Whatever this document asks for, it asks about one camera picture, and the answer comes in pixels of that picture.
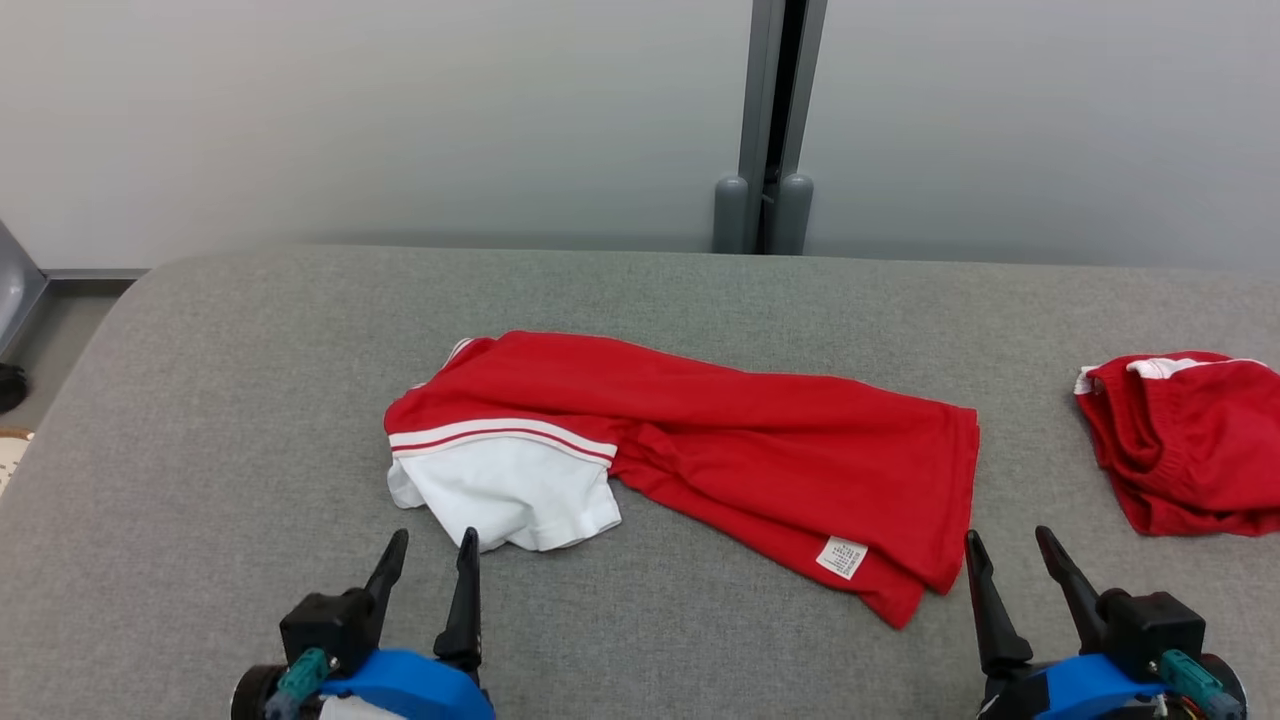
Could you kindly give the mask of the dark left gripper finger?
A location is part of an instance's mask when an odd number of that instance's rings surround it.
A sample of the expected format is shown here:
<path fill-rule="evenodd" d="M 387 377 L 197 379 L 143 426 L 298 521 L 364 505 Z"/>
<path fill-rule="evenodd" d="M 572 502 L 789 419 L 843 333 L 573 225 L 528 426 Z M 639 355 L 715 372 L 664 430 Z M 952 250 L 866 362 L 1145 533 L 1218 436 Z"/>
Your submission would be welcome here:
<path fill-rule="evenodd" d="M 401 578 L 408 542 L 410 532 L 406 528 L 397 529 L 365 583 L 364 592 L 367 601 L 362 616 L 361 641 L 366 650 L 376 650 L 380 643 L 390 592 Z"/>
<path fill-rule="evenodd" d="M 483 664 L 483 606 L 479 533 L 467 527 L 456 559 L 457 582 L 443 630 L 433 643 L 436 660 L 466 675 Z"/>

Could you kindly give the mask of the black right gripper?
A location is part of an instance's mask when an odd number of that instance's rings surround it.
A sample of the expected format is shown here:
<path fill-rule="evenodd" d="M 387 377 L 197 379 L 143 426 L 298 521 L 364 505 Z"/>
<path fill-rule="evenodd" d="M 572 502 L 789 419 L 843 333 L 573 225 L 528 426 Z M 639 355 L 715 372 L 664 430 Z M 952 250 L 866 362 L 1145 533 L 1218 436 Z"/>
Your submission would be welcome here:
<path fill-rule="evenodd" d="M 1079 655 L 1101 653 L 1106 623 L 1100 593 L 1073 561 L 1056 534 L 1036 528 L 1036 542 L 1050 577 L 1059 584 L 1080 641 Z M 965 560 L 984 696 L 977 719 L 1038 719 L 1048 712 L 1051 664 L 1030 664 L 1030 643 L 1014 626 L 995 584 L 995 564 L 980 534 L 965 536 Z"/>

